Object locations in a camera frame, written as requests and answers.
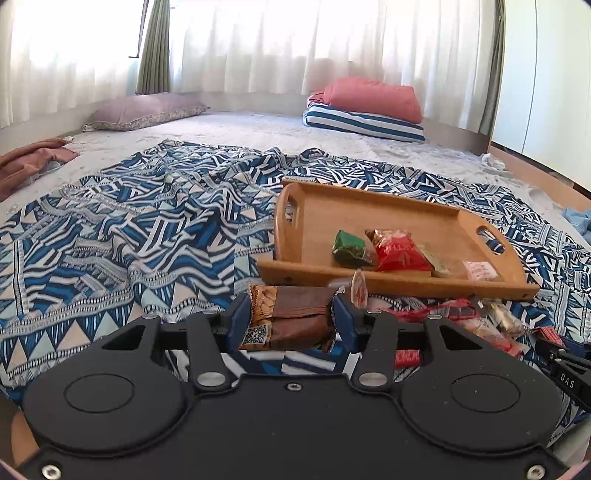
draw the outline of white wardrobe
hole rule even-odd
[[[591,190],[591,7],[505,0],[505,9],[492,141]]]

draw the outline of screw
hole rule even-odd
[[[218,372],[205,372],[197,377],[197,383],[204,387],[219,387],[226,381],[226,377]]]
[[[359,383],[364,387],[381,387],[388,381],[386,375],[379,372],[367,372],[359,376]]]
[[[285,387],[290,392],[299,392],[302,388],[304,388],[299,383],[288,383]]]
[[[44,466],[41,473],[47,480],[59,480],[61,478],[61,470],[55,465]]]
[[[541,465],[534,465],[527,470],[527,475],[525,476],[527,480],[540,480],[544,478],[546,474],[546,469]]]

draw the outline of white sheer curtain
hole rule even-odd
[[[360,75],[478,131],[494,28],[495,0],[176,0],[173,89],[307,95]]]
[[[0,128],[132,92],[137,60],[128,56],[134,36],[137,44],[137,28],[130,27],[137,3],[8,0],[0,21],[10,25],[9,14],[14,18],[12,36],[0,33],[0,53],[10,53],[8,74],[0,64]]]

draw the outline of blue and white blanket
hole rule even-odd
[[[259,282],[256,255],[272,255],[275,201],[285,176],[467,208],[494,224],[540,285],[508,302],[534,326],[591,337],[591,257],[504,187],[463,184],[386,163],[278,149],[164,141],[35,200],[0,228],[0,380],[19,400],[30,380],[87,344],[156,312],[166,322],[216,311]],[[434,300],[382,298],[398,309]],[[237,352],[230,370],[273,374],[351,369],[332,352]],[[170,365],[186,377],[188,359]],[[526,360],[537,368],[530,351]],[[408,375],[400,372],[400,378]],[[558,436],[580,413],[564,398]]]

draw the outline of wooden tray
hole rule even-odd
[[[526,282],[521,261],[500,231],[474,213],[404,197],[284,180],[275,211],[276,260],[257,261],[267,284],[326,286],[353,275],[332,256],[338,230],[366,238],[365,229],[402,229],[427,247],[452,271],[452,278],[389,272],[365,272],[370,293],[426,298],[480,297],[531,299],[540,289]],[[286,217],[293,207],[291,220]],[[478,235],[486,229],[505,248],[494,253]],[[462,261],[487,261],[499,274],[493,281],[473,281]]]

